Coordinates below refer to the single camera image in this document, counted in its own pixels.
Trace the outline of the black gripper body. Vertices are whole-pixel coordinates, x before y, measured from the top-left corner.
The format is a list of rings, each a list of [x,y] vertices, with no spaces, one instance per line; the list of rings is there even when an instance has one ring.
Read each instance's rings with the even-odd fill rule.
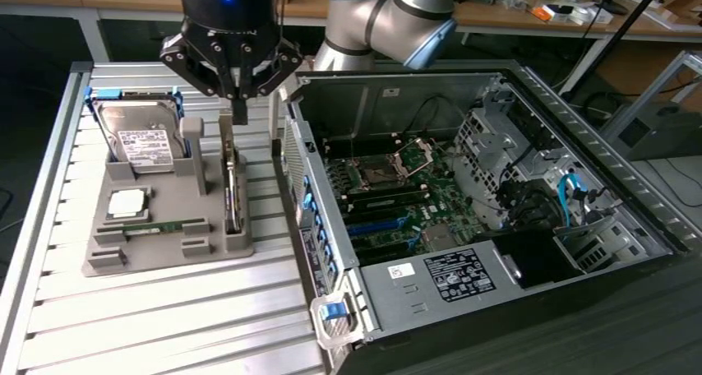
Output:
[[[274,0],[182,0],[182,36],[189,50],[215,69],[223,98],[250,98],[270,75],[254,69],[274,57],[281,29]]]

